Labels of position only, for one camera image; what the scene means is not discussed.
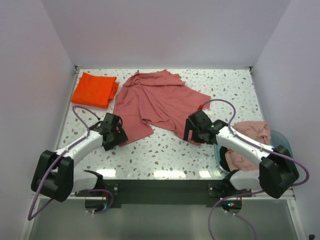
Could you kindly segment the dusty red t shirt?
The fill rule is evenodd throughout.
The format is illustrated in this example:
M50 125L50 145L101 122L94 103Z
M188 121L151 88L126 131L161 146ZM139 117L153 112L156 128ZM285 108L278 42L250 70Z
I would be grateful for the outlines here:
M121 117L126 145L153 134L152 127L184 137L186 119L211 97L186 86L179 74L137 71L121 87L113 114Z

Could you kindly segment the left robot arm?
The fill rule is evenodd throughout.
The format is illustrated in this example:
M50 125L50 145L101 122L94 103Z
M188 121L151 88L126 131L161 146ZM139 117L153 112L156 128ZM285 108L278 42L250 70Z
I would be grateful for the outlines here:
M90 126L87 133L71 144L40 155L31 190L58 202L81 191L99 196L104 190L103 176L91 170L76 172L75 166L96 149L102 147L109 151L127 140L122 118L107 113L102 121Z

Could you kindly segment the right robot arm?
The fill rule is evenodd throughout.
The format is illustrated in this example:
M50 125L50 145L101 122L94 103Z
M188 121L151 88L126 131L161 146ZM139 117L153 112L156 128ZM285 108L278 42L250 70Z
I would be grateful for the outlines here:
M202 110L187 117L183 139L233 150L257 167L250 171L233 170L224 177L222 189L230 197L242 190L258 190L278 199L300 177L284 146L272 147L257 142L222 120L211 121Z

